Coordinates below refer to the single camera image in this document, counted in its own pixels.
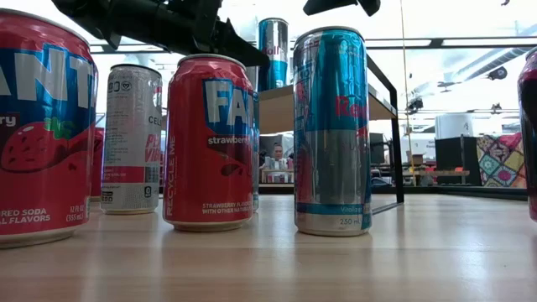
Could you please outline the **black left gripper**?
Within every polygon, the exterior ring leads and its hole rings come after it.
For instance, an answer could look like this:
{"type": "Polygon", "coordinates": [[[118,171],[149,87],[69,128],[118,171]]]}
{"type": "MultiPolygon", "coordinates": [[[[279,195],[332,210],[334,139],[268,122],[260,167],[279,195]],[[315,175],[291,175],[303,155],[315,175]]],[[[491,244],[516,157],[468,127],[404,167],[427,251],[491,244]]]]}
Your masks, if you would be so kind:
{"type": "Polygon", "coordinates": [[[152,14],[155,45],[180,53],[217,54],[245,66],[265,66],[269,58],[241,38],[231,21],[218,21],[222,0],[159,0],[152,14]]]}

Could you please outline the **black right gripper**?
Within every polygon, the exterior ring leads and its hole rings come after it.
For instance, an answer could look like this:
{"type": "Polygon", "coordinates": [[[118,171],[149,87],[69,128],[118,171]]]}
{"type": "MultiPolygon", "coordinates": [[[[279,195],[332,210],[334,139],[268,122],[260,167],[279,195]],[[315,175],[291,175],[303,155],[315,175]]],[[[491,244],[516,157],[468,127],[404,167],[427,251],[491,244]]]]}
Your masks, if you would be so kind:
{"type": "MultiPolygon", "coordinates": [[[[381,6],[381,0],[358,0],[358,2],[368,16],[373,16],[381,6]]],[[[310,16],[349,5],[357,5],[357,0],[307,0],[303,11],[310,16]]]]}

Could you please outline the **blue silver Red Bull can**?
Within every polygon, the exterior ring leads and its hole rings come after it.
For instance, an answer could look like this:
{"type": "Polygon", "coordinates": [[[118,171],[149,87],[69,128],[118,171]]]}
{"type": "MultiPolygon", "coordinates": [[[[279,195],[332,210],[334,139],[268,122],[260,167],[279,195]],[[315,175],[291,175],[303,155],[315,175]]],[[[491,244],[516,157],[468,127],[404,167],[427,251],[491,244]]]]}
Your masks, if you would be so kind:
{"type": "Polygon", "coordinates": [[[293,53],[295,225],[353,237],[372,225],[367,52],[355,29],[302,34],[293,53]]]}
{"type": "Polygon", "coordinates": [[[258,23],[258,48],[269,63],[258,69],[258,90],[287,85],[289,24],[282,18],[265,18],[258,23]]]}
{"type": "Polygon", "coordinates": [[[259,204],[259,193],[258,193],[258,182],[259,182],[259,100],[258,93],[253,93],[253,212],[258,210],[259,204]]]}

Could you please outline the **red cola can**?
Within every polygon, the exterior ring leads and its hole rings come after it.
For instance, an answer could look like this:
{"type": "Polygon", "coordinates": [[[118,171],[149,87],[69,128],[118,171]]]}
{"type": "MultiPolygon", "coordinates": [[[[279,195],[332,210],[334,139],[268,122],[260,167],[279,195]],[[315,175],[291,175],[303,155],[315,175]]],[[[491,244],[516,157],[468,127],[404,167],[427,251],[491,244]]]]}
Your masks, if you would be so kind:
{"type": "Polygon", "coordinates": [[[99,202],[102,195],[102,155],[104,144],[104,128],[95,129],[93,144],[93,158],[91,166],[91,194],[90,200],[99,202]]]}
{"type": "Polygon", "coordinates": [[[518,95],[529,216],[537,222],[537,46],[525,56],[518,95]]]}

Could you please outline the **red strawberry Fanta can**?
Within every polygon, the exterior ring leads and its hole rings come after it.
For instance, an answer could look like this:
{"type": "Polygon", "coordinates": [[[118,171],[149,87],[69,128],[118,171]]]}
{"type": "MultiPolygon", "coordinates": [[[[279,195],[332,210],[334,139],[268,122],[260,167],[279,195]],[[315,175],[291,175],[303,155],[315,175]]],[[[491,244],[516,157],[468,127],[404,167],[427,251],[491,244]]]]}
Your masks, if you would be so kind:
{"type": "Polygon", "coordinates": [[[182,58],[169,82],[163,218],[179,231],[238,229],[253,215],[253,104],[243,63],[182,58]]]}
{"type": "Polygon", "coordinates": [[[0,8],[0,248],[62,240],[88,221],[97,86],[83,37],[0,8]]]}

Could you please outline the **seated person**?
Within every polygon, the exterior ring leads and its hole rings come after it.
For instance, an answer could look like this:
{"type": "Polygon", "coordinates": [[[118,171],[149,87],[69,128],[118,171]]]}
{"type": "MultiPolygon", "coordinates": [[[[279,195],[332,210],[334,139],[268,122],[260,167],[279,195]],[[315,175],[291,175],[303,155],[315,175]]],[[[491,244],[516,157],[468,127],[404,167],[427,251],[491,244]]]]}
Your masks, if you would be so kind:
{"type": "Polygon", "coordinates": [[[284,157],[284,150],[281,144],[274,145],[273,157],[269,160],[270,169],[287,169],[287,159],[284,157]]]}

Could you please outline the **black monitor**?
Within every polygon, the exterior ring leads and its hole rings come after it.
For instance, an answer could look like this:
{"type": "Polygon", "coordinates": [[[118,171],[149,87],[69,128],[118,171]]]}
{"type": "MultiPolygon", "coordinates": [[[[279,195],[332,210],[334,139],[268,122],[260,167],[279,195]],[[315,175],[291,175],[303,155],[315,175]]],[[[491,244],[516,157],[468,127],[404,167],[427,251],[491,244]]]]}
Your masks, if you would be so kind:
{"type": "Polygon", "coordinates": [[[370,158],[372,164],[384,163],[384,139],[382,133],[369,133],[370,158]]]}

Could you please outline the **white box appliance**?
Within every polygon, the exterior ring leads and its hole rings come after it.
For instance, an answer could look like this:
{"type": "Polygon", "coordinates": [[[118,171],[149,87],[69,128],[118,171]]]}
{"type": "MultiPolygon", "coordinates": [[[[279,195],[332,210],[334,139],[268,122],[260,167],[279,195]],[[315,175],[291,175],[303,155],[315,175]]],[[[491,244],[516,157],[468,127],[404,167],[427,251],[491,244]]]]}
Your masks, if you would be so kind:
{"type": "Polygon", "coordinates": [[[473,136],[471,113],[447,113],[435,117],[435,138],[459,138],[473,136]]]}

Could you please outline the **black cabinet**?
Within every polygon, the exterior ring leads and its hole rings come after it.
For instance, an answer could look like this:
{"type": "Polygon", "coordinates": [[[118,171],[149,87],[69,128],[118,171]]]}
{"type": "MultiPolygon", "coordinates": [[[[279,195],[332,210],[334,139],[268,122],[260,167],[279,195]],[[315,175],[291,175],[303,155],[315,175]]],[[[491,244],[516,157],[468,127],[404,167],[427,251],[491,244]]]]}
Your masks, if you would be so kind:
{"type": "Polygon", "coordinates": [[[481,186],[481,174],[477,156],[477,139],[474,137],[444,138],[435,140],[437,170],[455,170],[462,167],[468,171],[465,184],[481,186]]]}

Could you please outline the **wooden workbench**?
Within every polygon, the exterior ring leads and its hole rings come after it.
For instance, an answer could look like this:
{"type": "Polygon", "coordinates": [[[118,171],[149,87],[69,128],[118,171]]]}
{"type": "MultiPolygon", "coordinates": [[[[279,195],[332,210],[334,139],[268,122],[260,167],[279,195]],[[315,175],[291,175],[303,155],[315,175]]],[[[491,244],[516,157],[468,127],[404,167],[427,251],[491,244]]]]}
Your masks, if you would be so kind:
{"type": "Polygon", "coordinates": [[[461,177],[461,182],[466,183],[466,177],[470,174],[468,170],[413,170],[404,171],[403,177],[412,177],[418,186],[436,185],[438,177],[461,177]]]}

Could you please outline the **colourful patchwork panel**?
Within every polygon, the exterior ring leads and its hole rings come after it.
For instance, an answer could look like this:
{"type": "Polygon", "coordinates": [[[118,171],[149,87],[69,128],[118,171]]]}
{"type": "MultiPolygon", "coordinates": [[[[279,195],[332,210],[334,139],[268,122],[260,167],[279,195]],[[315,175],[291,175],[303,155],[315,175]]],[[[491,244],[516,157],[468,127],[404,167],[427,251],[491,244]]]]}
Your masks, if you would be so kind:
{"type": "Polygon", "coordinates": [[[521,133],[479,137],[477,157],[483,186],[526,188],[521,133]]]}

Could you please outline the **wooden shelf black metal frame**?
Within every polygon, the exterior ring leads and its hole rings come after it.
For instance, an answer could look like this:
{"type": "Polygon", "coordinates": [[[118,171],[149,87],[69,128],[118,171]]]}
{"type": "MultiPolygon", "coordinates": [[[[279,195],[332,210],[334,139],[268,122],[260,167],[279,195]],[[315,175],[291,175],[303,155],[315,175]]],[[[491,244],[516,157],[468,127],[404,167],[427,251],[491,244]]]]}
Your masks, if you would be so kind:
{"type": "MultiPolygon", "coordinates": [[[[379,86],[368,86],[369,117],[372,121],[391,122],[392,138],[384,144],[389,151],[389,165],[392,171],[392,184],[374,188],[374,194],[394,195],[396,200],[384,206],[374,206],[373,214],[393,209],[404,204],[403,165],[399,135],[398,92],[388,77],[381,71],[371,57],[367,57],[368,70],[378,79],[379,85],[388,90],[384,96],[379,86]]],[[[294,128],[293,87],[286,86],[260,93],[260,131],[262,134],[281,133],[294,128]]]]}

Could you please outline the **black ceiling rail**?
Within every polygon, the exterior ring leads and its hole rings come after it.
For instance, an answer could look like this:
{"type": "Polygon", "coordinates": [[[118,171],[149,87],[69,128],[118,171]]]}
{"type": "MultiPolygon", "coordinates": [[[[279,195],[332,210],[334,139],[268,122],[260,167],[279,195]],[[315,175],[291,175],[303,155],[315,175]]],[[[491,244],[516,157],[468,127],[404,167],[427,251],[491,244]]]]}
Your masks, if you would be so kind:
{"type": "MultiPolygon", "coordinates": [[[[460,37],[460,38],[414,38],[414,39],[367,39],[366,46],[371,50],[395,49],[489,49],[523,48],[537,45],[536,36],[517,37],[460,37]]],[[[109,45],[92,44],[92,54],[130,54],[130,53],[169,53],[169,50],[150,44],[121,44],[118,49],[109,45]]]]}

